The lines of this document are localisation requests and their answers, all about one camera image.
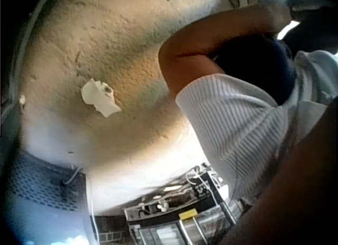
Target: perforated metal panel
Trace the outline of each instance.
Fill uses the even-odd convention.
[[[73,172],[55,168],[43,161],[38,163],[33,156],[24,155],[13,163],[8,189],[40,205],[65,211],[81,211],[77,184],[83,178],[82,174],[78,174],[69,185],[62,184]]]

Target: shirt sleeve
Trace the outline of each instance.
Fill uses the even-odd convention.
[[[260,88],[225,74],[188,84],[176,97],[230,198],[252,202],[273,173],[287,112]]]

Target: person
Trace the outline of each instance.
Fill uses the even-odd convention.
[[[168,88],[230,198],[250,205],[338,94],[337,57],[299,51],[293,60],[274,39],[290,21],[283,0],[261,0],[191,23],[158,53]]]

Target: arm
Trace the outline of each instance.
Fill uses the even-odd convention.
[[[325,224],[332,222],[316,220],[334,219],[337,209],[337,108],[335,98],[310,134],[284,160],[256,205],[221,244],[288,244],[285,240],[307,224],[325,226],[327,234],[320,239],[330,236]],[[320,234],[307,235],[315,239]]]
[[[170,91],[176,95],[195,79],[224,73],[212,58],[225,41],[250,34],[278,33],[289,21],[289,9],[283,1],[264,0],[259,5],[214,14],[184,27],[162,45],[158,54]]]

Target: textured ceiling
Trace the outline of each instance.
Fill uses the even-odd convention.
[[[228,0],[49,4],[22,70],[26,149],[51,163],[83,167],[96,214],[114,214],[205,161],[168,95],[157,51],[183,25],[230,9]],[[122,112],[104,118],[82,101],[80,89],[91,77],[114,89]]]

